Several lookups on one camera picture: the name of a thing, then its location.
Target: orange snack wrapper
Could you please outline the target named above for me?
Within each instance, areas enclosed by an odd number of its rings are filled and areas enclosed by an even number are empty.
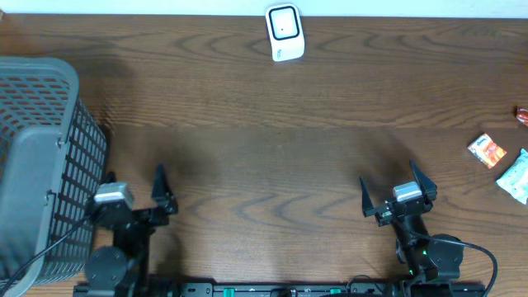
[[[506,155],[506,151],[495,144],[491,137],[485,133],[470,144],[468,149],[482,163],[486,164],[488,168],[495,166]]]

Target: gray plastic basket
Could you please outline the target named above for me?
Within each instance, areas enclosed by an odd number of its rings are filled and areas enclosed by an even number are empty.
[[[58,59],[0,58],[0,289],[84,215],[106,161],[106,139],[78,99],[78,76]],[[93,227],[27,269],[7,292],[75,276]]]

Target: black wire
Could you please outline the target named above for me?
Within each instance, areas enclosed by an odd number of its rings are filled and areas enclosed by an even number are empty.
[[[488,296],[489,291],[492,290],[493,284],[495,284],[495,280],[497,279],[497,274],[498,274],[497,259],[495,258],[495,256],[489,250],[485,249],[484,247],[480,247],[480,246],[478,246],[476,244],[472,244],[472,243],[465,243],[465,242],[461,242],[461,241],[453,241],[453,240],[449,240],[449,239],[433,238],[431,236],[420,234],[418,232],[414,232],[414,231],[411,231],[411,230],[407,229],[407,227],[403,226],[403,224],[400,223],[397,220],[396,220],[396,224],[401,229],[403,229],[405,232],[407,232],[407,233],[409,233],[411,235],[414,235],[414,236],[416,236],[418,238],[423,238],[423,239],[427,239],[427,240],[437,241],[437,242],[441,242],[441,243],[449,243],[449,244],[459,245],[459,246],[467,247],[467,248],[473,248],[473,249],[476,249],[477,251],[485,253],[492,260],[492,263],[493,263],[492,279],[489,281],[488,287],[486,287],[486,290],[484,291],[484,294],[483,294],[483,297]]]
[[[356,280],[357,280],[358,278],[360,278],[360,277],[361,277],[361,278],[367,278],[367,279],[369,279],[369,280],[372,280],[372,277],[370,277],[370,276],[368,276],[368,275],[358,275],[358,276],[354,276],[354,277],[352,277],[352,279],[351,279],[350,281],[348,281],[348,284],[346,284],[346,292],[351,293],[350,286],[351,286],[353,283],[355,283]],[[375,285],[376,288],[379,290],[379,292],[380,292],[381,294],[383,294],[383,290],[378,286],[378,284],[376,284],[376,283],[373,282],[372,285]]]
[[[84,222],[87,219],[90,219],[90,216],[85,216],[82,219],[80,219],[77,223],[73,225],[73,227],[68,232],[66,232],[56,242],[54,242],[52,245],[48,246],[46,249],[42,250],[38,254],[34,255],[30,260],[24,263],[24,265],[20,266],[20,268],[18,268],[18,270],[11,276],[11,278],[9,278],[9,280],[7,281],[6,285],[2,288],[2,290],[0,290],[0,297],[3,297],[7,293],[7,291],[9,290],[9,287],[12,286],[12,284],[15,282],[17,277],[22,272],[24,272],[27,269],[27,267],[29,267],[31,264],[33,264],[33,262],[37,261],[40,257],[44,256],[47,252],[49,252],[52,248],[55,248],[57,245],[59,245],[59,243],[63,242],[66,238],[72,235],[77,229],[79,229],[84,224]]]

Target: white snack bag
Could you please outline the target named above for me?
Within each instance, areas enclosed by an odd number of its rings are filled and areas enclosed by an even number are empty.
[[[497,184],[513,198],[526,204],[528,200],[528,153],[523,148],[521,148],[521,156],[497,180]]]

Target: red wrapper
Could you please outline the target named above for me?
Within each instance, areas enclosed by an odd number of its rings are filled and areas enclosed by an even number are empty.
[[[517,107],[517,119],[524,125],[528,125],[528,109]]]

